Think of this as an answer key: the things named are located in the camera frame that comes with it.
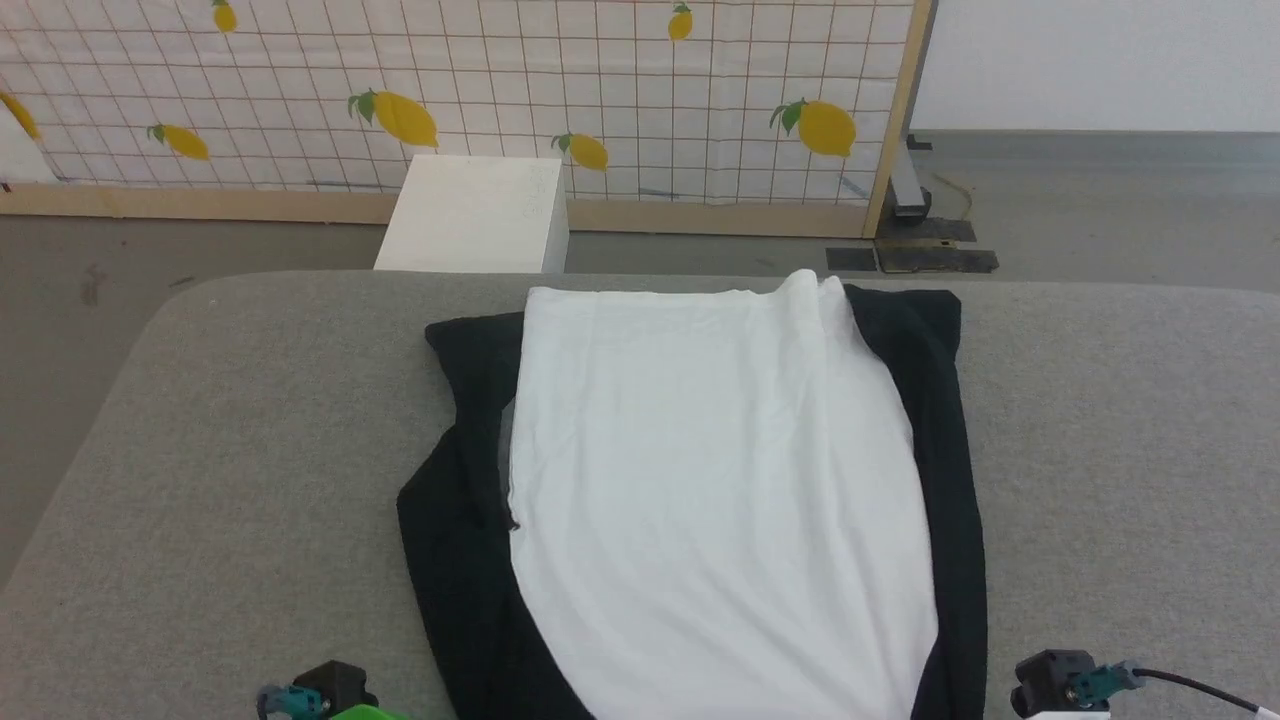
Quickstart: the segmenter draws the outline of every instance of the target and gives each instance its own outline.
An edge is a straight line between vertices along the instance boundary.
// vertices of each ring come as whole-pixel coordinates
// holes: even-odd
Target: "white wall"
[[[911,129],[1280,132],[1280,0],[938,0]]]

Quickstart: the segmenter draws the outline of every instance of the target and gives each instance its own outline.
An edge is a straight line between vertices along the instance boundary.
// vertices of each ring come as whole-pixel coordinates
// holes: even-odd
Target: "green object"
[[[357,705],[334,715],[333,720],[408,720],[408,717],[387,712],[371,705]]]

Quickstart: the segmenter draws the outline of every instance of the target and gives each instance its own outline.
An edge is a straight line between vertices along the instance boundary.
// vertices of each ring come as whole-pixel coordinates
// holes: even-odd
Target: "gray table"
[[[453,414],[422,325],[518,310],[535,283],[777,281],[275,273],[180,295],[0,596],[0,716],[246,717],[260,684],[338,657],[385,707],[451,717],[394,509]],[[1011,716],[1012,666],[1044,647],[1280,705],[1280,299],[945,287],[965,306],[988,716]],[[1242,717],[1174,687],[1115,705]]]

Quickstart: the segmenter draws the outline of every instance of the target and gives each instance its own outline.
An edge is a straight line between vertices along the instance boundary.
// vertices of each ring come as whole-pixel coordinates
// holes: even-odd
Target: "lemon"
[[[599,140],[589,135],[567,132],[552,138],[552,147],[559,146],[561,152],[568,150],[579,165],[589,170],[604,172],[609,167],[609,151],[600,145]]]
[[[187,128],[178,126],[151,126],[147,128],[147,137],[154,137],[160,142],[169,142],[169,147],[179,155],[186,155],[192,160],[207,160],[209,146],[200,136]]]
[[[671,36],[672,41],[689,37],[689,33],[694,32],[694,13],[684,3],[676,3],[672,12],[675,17],[667,23],[667,35]]]
[[[227,0],[214,0],[214,24],[223,32],[236,29],[236,9]]]
[[[818,155],[836,155],[849,158],[854,147],[854,138],[858,131],[854,127],[854,118],[845,110],[823,102],[822,100],[806,101],[804,97],[799,102],[778,105],[769,118],[769,127],[773,120],[782,115],[782,129],[791,135],[791,128],[800,126],[800,142]]]
[[[35,118],[32,118],[31,113],[22,106],[22,102],[18,102],[17,97],[0,92],[0,102],[3,102],[5,108],[9,108],[9,111],[13,113],[13,118],[18,120],[18,124],[22,126],[22,129],[27,131],[27,135],[29,135],[32,140],[40,140],[40,128],[36,127]]]
[[[378,123],[387,135],[407,145],[426,145],[439,147],[435,138],[435,119],[425,108],[403,95],[381,91],[352,95],[347,99],[347,114],[356,110],[370,123],[378,115]]]

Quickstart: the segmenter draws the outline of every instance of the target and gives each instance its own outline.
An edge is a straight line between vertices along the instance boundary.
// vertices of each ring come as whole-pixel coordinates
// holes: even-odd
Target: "concrete floor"
[[[922,156],[934,215],[969,204],[996,281],[1132,282],[1280,292],[1280,176]],[[0,217],[0,584],[147,319],[198,282],[370,268],[381,228]],[[576,234],[568,270],[826,272],[831,241]],[[858,277],[849,273],[847,277]]]

